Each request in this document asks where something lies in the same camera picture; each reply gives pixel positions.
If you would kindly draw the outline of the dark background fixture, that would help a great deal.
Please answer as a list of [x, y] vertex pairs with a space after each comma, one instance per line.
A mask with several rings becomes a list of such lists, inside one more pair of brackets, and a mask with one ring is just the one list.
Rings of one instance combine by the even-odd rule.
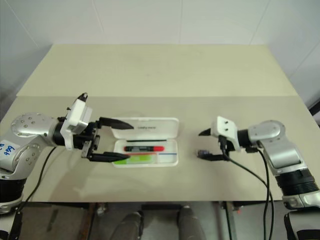
[[316, 124], [320, 127], [320, 98], [308, 109]]

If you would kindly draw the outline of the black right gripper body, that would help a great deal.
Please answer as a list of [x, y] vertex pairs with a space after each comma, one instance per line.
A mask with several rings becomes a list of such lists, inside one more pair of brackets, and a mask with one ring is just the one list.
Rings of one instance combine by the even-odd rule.
[[218, 142], [219, 142], [219, 146], [220, 146], [220, 150], [222, 151], [222, 154], [224, 156], [228, 156], [229, 152], [228, 152], [228, 140], [225, 136], [219, 135], [218, 136]]

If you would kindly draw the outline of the white open pencil case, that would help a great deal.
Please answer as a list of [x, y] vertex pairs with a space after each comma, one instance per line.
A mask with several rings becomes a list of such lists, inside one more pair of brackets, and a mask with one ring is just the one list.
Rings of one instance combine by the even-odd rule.
[[[149, 164], [115, 165], [116, 168], [174, 167], [179, 162], [178, 143], [179, 120], [175, 117], [119, 117], [134, 129], [112, 129], [117, 139], [113, 151], [125, 155], [156, 155]], [[126, 152], [125, 146], [163, 146], [159, 152]]]

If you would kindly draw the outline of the rusty metal table leg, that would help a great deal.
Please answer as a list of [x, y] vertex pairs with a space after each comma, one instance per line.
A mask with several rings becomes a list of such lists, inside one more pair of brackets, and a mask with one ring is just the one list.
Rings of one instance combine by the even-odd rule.
[[101, 215], [101, 203], [90, 203], [88, 205], [87, 214], [85, 216], [84, 230], [83, 230], [83, 240], [90, 240], [90, 235], [93, 229], [94, 221], [97, 217]]

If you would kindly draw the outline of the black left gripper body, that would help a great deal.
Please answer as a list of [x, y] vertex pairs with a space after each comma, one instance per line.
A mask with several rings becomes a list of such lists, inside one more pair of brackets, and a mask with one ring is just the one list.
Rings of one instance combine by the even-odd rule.
[[80, 133], [76, 133], [73, 135], [73, 147], [75, 149], [81, 150], [82, 158], [94, 158], [94, 151], [98, 149], [98, 144], [100, 141], [98, 130], [98, 121], [92, 121]]

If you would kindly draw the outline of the black crossbar under table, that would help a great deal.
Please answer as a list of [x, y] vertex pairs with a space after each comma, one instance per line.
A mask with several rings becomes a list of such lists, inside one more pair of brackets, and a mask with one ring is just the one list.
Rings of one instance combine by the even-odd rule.
[[173, 203], [154, 203], [154, 204], [143, 204], [141, 209], [143, 211], [177, 211], [181, 209], [180, 204]]

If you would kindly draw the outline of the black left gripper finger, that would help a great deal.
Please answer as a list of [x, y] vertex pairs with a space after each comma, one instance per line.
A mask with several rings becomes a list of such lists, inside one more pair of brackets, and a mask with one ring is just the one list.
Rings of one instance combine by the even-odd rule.
[[126, 160], [129, 158], [130, 158], [129, 155], [117, 153], [117, 152], [91, 153], [89, 155], [89, 160], [91, 162], [99, 162], [99, 163], [112, 163], [112, 162]]
[[124, 121], [114, 119], [114, 118], [107, 118], [107, 117], [100, 117], [98, 120], [98, 128], [101, 129], [102, 127], [110, 127], [112, 129], [117, 130], [131, 130], [134, 127]]

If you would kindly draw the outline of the grey metal table leg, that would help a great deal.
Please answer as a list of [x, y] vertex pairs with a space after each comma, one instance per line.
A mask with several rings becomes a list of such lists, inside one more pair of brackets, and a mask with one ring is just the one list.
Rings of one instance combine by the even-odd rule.
[[238, 240], [234, 212], [236, 211], [232, 201], [223, 201], [222, 208], [225, 210], [228, 234], [230, 240]]

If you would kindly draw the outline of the green rectangular eraser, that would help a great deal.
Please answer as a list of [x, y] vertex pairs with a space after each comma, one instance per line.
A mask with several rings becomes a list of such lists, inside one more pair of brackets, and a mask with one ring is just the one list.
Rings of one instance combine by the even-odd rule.
[[130, 155], [130, 158], [113, 162], [116, 166], [122, 165], [140, 165], [140, 164], [152, 164], [156, 160], [155, 154], [134, 154]]

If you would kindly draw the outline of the white label blue handwriting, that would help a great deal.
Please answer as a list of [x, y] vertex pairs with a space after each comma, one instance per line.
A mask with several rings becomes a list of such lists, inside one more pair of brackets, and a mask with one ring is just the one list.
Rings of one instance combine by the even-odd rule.
[[19, 145], [8, 140], [0, 141], [0, 161], [10, 160], [10, 157], [13, 157], [17, 150], [19, 149]]

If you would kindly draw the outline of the red and black marker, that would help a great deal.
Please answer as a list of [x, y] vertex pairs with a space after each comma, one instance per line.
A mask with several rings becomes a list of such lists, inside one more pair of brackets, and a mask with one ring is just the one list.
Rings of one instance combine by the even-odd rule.
[[163, 152], [165, 150], [164, 146], [125, 146], [123, 148], [125, 152]]

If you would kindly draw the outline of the dark rounded shape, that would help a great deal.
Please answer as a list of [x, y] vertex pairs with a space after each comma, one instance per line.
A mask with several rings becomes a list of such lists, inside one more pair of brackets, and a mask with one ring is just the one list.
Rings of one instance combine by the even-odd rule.
[[120, 224], [121, 240], [141, 240], [145, 215], [141, 210], [128, 214]]
[[179, 240], [207, 240], [199, 219], [188, 205], [180, 208], [177, 227]]

